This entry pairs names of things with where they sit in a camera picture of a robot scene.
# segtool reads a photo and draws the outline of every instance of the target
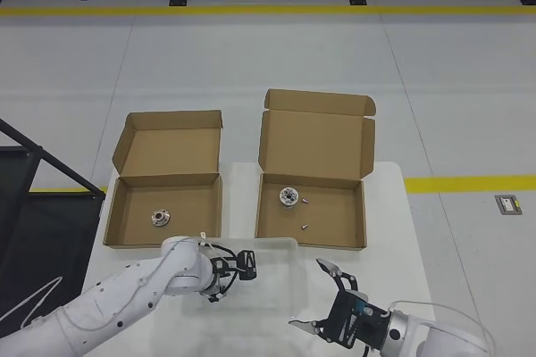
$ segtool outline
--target cable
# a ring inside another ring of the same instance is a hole
[[[396,301],[394,301],[393,303],[391,303],[389,305],[389,308],[387,309],[387,312],[385,312],[381,316],[383,318],[388,317],[391,314],[391,312],[393,311],[393,309],[395,308],[395,305],[397,305],[398,303],[412,303],[412,304],[415,304],[415,305],[439,306],[439,307],[449,309],[451,311],[454,311],[456,313],[459,313],[459,314],[465,316],[466,318],[468,318],[470,321],[474,322],[477,326],[479,326],[482,329],[482,334],[484,335],[485,340],[487,340],[487,335],[489,336],[490,344],[492,345],[492,351],[488,351],[489,356],[494,357],[496,355],[495,353],[496,353],[496,350],[497,350],[497,348],[496,348],[497,346],[496,346],[496,341],[494,339],[494,336],[490,333],[490,331],[487,328],[484,327],[484,325],[482,325],[482,323],[480,323],[479,321],[473,319],[472,317],[470,317],[466,313],[464,313],[464,312],[462,312],[462,311],[460,311],[458,309],[455,309],[454,307],[443,305],[442,303],[425,303],[425,302],[416,302],[416,301],[411,301],[411,300],[396,300]]]
[[[224,260],[224,262],[226,262],[227,264],[229,264],[229,261],[227,261],[226,259],[224,259],[224,257],[218,253],[218,250],[216,250],[216,248],[218,248],[218,249],[220,249],[220,250],[222,250],[222,251],[224,251],[224,252],[226,252],[226,253],[229,253],[230,255],[232,255],[233,258],[236,258],[236,254],[235,254],[234,252],[232,252],[232,250],[230,250],[230,249],[228,249],[228,248],[225,248],[225,247],[223,247],[223,246],[221,246],[221,245],[212,245],[212,244],[210,244],[210,243],[208,242],[208,240],[206,240],[206,239],[205,239],[205,245],[210,246],[211,249],[213,249],[213,250],[216,252],[216,254],[218,255],[218,257],[221,258],[222,260]],[[243,269],[241,269],[241,268],[239,268],[239,267],[234,267],[234,269],[235,269],[235,270],[238,270],[238,271],[246,271],[246,270],[243,270]]]
[[[155,274],[156,271],[159,270],[159,268],[161,268],[161,265],[163,265],[163,262],[169,257],[169,254],[171,254],[172,251],[175,250],[175,246],[177,246],[177,244],[179,244],[180,242],[184,242],[186,240],[189,240],[189,239],[194,239],[194,240],[201,240],[202,238],[198,238],[198,237],[184,237],[180,240],[178,240],[177,242],[175,242],[174,245],[172,245],[171,249],[169,249],[169,252],[167,252],[167,254],[161,259],[161,261],[159,262],[159,264],[157,264],[157,266],[153,269],[153,271],[151,271],[151,273],[147,276],[147,281],[153,277],[153,275]],[[98,331],[102,328],[105,328],[107,326],[109,326],[110,323],[113,322],[113,320],[115,320],[115,318],[117,318],[122,312],[123,310],[125,310],[127,308],[127,306],[129,306],[129,304],[133,301],[133,299],[135,298],[135,295],[137,295],[137,292],[139,291],[139,289],[141,288],[142,286],[137,286],[137,288],[135,289],[135,291],[133,292],[133,294],[131,295],[131,298],[123,305],[123,307],[121,307],[119,309],[119,311],[117,311],[117,313],[115,313],[104,325],[100,326],[100,327],[97,327],[97,328],[84,328],[80,325],[78,325],[77,323],[75,323],[71,318],[70,318],[70,315],[68,315],[67,311],[62,307],[62,308],[59,308],[58,310],[61,311],[64,315],[65,315],[65,318],[77,329],[80,329],[82,331]]]
[[[26,299],[24,299],[21,303],[17,304],[16,306],[14,306],[13,308],[11,308],[7,313],[5,313],[4,315],[2,315],[2,317],[0,318],[0,322],[2,322],[5,318],[7,318],[8,316],[10,316],[11,313],[13,313],[14,311],[18,310],[19,308],[21,308],[25,303],[27,303],[28,301],[30,301],[32,298],[34,298],[36,295],[38,295],[39,293],[42,292],[42,290],[46,289],[48,286],[50,286],[52,283],[54,283],[54,285],[49,289],[49,291],[44,295],[44,297],[42,297],[38,303],[36,304],[36,306],[34,306],[34,308],[29,312],[28,316],[26,316],[26,319],[24,319],[24,321],[21,323],[20,325],[20,328],[24,328],[24,325],[26,324],[26,322],[28,321],[29,317],[36,311],[36,309],[45,301],[45,299],[50,295],[52,294],[52,292],[54,291],[54,289],[60,285],[60,283],[62,282],[63,280],[63,277],[57,277],[55,278],[54,280],[50,281],[49,283],[45,284],[44,286],[42,286],[41,288],[39,288],[38,291],[36,291],[34,294],[28,296]]]

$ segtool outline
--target yellow floor line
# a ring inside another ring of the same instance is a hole
[[[100,187],[107,192],[107,187]],[[536,191],[536,175],[464,176],[438,178],[405,178],[408,194],[437,194],[481,191]],[[86,192],[76,188],[32,188],[30,192]]]
[[[172,16],[241,14],[536,15],[536,6],[219,5],[172,7],[0,7],[0,16]]]

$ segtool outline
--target box flap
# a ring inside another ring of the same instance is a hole
[[[302,92],[269,89],[264,108],[288,112],[320,112],[324,114],[373,116],[375,102],[367,95]]]
[[[132,112],[113,153],[122,177],[218,172],[220,111]]]
[[[373,171],[375,114],[368,96],[271,89],[258,161],[266,173],[359,180]]]

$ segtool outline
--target open cardboard box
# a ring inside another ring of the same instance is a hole
[[[375,114],[369,96],[270,89],[262,118],[256,237],[301,245],[366,247],[364,176],[373,171]],[[299,201],[286,209],[280,191]],[[305,198],[309,203],[301,203]]]
[[[221,235],[218,172],[220,111],[133,112],[125,121],[113,164],[115,182],[104,244],[157,247],[173,236]],[[151,215],[171,220],[155,227]]]

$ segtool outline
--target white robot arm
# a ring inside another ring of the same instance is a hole
[[[241,280],[256,277],[255,258],[251,251],[237,257],[210,259],[201,251],[202,239],[174,237],[163,242],[162,258],[140,261],[98,282],[75,300],[0,339],[0,357],[75,357],[96,348],[153,311],[163,295],[198,292],[216,302],[226,293],[239,274]],[[384,311],[368,303],[357,291],[356,277],[342,272],[333,263],[317,260],[322,270],[338,285],[339,291],[325,320],[290,325],[317,335],[328,343],[352,348],[356,340],[382,357],[409,357],[413,337],[419,326],[429,334],[417,357],[483,357],[488,356],[485,343],[461,329],[406,315],[401,311]],[[221,282],[233,272],[228,285]],[[342,279],[350,284],[343,286]]]
[[[356,277],[324,259],[316,261],[333,278],[339,290],[330,314],[324,320],[292,320],[290,325],[348,349],[360,340],[365,344],[364,357],[370,349],[379,351],[381,357],[492,357],[480,338],[460,328],[423,320],[391,308],[384,311],[368,303],[367,295],[357,291]],[[349,283],[349,289],[344,287],[342,279]],[[427,339],[413,351],[415,333],[420,326],[427,327],[429,333]]]
[[[218,294],[226,288],[216,274],[221,265],[239,273],[241,279],[255,278],[255,268],[245,271],[229,265],[229,260],[237,265],[234,254],[221,258],[222,264],[214,267],[214,260],[201,253],[201,241],[191,237],[165,240],[162,258],[128,265],[65,306],[1,338],[0,357],[81,356],[153,311],[163,295],[200,292],[218,301]]]

